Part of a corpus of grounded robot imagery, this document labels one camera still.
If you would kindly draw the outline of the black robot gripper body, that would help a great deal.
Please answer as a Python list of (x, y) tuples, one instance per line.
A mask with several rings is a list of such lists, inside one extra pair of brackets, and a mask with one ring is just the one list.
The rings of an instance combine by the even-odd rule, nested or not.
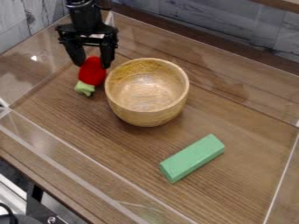
[(103, 0), (66, 0), (70, 24), (59, 24), (59, 41), (66, 47), (116, 47), (118, 28), (103, 21), (102, 10), (110, 10)]

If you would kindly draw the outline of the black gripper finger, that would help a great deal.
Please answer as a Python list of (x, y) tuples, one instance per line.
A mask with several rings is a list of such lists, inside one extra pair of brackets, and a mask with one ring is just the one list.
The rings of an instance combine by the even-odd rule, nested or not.
[(115, 60), (116, 45), (111, 42), (103, 42), (100, 45), (100, 61), (104, 69), (111, 67)]
[(83, 65), (84, 61), (86, 61), (86, 58), (87, 58), (87, 54), (86, 54), (83, 45), (76, 43), (76, 42), (67, 41), (64, 43), (64, 48), (66, 48), (66, 51), (70, 55), (70, 58), (71, 58), (74, 64), (78, 67), (80, 67)]

